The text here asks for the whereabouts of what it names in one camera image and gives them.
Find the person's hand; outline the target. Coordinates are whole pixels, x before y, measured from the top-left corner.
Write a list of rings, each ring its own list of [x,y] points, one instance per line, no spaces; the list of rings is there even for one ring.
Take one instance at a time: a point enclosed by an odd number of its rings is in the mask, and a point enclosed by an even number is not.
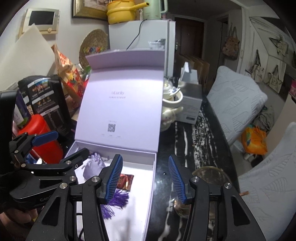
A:
[[[13,229],[20,225],[31,223],[37,217],[37,209],[20,211],[18,209],[11,208],[1,213],[1,223],[5,228]]]

